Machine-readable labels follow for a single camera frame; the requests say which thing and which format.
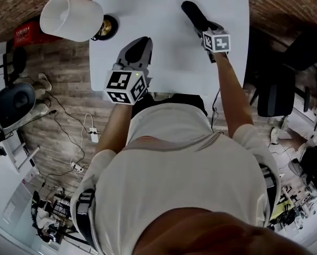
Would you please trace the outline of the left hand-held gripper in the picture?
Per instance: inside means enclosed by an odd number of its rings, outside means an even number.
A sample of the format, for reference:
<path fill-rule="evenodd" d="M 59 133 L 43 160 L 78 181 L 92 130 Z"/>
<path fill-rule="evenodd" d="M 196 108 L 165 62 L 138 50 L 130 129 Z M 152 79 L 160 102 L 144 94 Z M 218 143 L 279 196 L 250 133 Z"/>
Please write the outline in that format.
<path fill-rule="evenodd" d="M 148 89 L 151 38 L 138 38 L 121 49 L 117 62 L 108 71 L 104 92 L 114 104 L 134 105 Z"/>

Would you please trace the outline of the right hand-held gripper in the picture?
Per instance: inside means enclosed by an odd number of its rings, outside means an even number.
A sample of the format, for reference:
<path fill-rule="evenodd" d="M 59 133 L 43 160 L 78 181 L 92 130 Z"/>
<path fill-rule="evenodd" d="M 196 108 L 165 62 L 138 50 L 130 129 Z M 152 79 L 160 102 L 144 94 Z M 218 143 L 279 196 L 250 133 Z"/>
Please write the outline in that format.
<path fill-rule="evenodd" d="M 230 34 L 224 30 L 224 27 L 217 23 L 209 22 L 208 27 L 213 31 L 202 31 L 197 27 L 194 27 L 194 31 L 198 38 L 202 40 L 203 47 L 208 53 L 211 63 L 215 63 L 215 53 L 228 54 L 231 51 L 231 37 Z"/>

